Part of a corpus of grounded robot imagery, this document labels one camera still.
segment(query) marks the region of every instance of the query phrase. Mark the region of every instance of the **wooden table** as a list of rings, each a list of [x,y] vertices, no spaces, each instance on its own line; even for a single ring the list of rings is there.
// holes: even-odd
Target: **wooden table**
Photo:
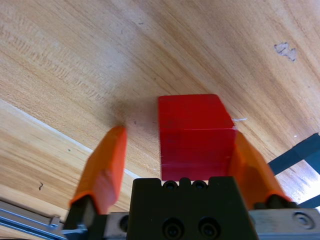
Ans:
[[[87,157],[123,124],[111,210],[128,211],[133,179],[160,177],[162,95],[219,95],[271,161],[320,128],[319,11],[317,0],[0,1],[0,196],[65,217]],[[320,194],[304,161],[277,178],[298,203]]]

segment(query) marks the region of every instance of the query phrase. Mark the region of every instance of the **red block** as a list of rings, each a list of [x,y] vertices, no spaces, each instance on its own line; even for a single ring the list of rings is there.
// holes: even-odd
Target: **red block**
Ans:
[[[158,98],[162,180],[227,176],[236,130],[214,94]]]

